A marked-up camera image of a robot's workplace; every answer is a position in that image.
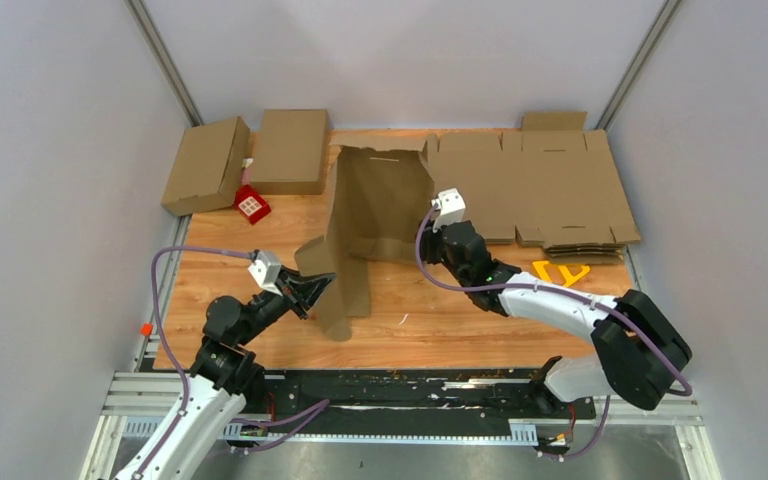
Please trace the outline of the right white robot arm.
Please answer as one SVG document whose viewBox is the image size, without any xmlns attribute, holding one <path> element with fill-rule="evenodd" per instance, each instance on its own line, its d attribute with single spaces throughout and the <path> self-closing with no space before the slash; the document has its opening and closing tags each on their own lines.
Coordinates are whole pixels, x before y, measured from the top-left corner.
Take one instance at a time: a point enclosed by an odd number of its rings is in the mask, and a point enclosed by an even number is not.
<svg viewBox="0 0 768 480">
<path fill-rule="evenodd" d="M 541 280 L 493 258 L 469 221 L 434 228 L 424 220 L 414 248 L 420 271 L 441 264 L 455 280 L 429 275 L 432 284 L 483 311 L 537 320 L 592 345 L 593 355 L 555 356 L 532 375 L 528 398 L 540 415 L 556 417 L 585 397 L 616 394 L 652 411 L 666 395 L 692 395 L 682 373 L 692 350 L 647 294 L 598 295 Z"/>
</svg>

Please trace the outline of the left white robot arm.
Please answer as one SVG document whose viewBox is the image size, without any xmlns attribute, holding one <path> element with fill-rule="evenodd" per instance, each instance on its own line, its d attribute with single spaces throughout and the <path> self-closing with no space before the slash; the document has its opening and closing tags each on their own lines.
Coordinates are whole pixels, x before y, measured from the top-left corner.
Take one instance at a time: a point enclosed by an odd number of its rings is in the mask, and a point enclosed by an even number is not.
<svg viewBox="0 0 768 480">
<path fill-rule="evenodd" d="M 281 267 L 275 281 L 246 303 L 229 295 L 212 300 L 181 393 L 141 450 L 112 477 L 192 478 L 229 422 L 265 403 L 264 367 L 244 346 L 289 312 L 306 319 L 335 280 L 334 273 L 304 276 Z"/>
</svg>

